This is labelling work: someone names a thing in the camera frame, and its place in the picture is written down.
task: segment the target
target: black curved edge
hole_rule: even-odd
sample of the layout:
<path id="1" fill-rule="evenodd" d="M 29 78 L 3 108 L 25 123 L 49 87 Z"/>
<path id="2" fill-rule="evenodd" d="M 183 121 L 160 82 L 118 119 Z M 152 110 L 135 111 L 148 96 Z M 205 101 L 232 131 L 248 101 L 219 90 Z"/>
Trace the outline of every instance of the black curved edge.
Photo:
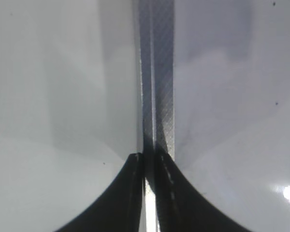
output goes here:
<path id="1" fill-rule="evenodd" d="M 209 203 L 162 148 L 154 171 L 161 232 L 250 232 Z"/>
<path id="2" fill-rule="evenodd" d="M 143 155 L 131 154 L 111 185 L 83 213 L 57 232 L 138 232 Z"/>

